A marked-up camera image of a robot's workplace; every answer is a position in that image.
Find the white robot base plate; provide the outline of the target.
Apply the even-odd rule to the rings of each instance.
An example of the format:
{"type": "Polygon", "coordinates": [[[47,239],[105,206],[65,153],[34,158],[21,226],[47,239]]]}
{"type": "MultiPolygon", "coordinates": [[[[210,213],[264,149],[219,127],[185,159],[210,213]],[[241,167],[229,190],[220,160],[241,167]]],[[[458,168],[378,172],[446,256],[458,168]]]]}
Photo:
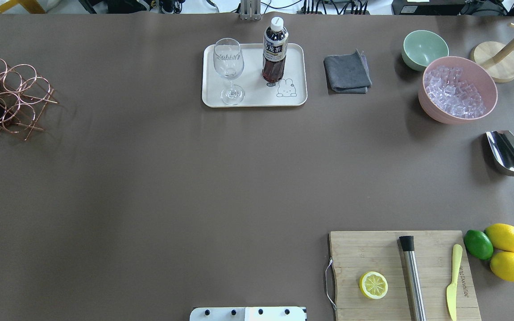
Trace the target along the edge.
{"type": "Polygon", "coordinates": [[[305,307],[198,307],[191,311],[190,321],[306,321],[305,307]]]}

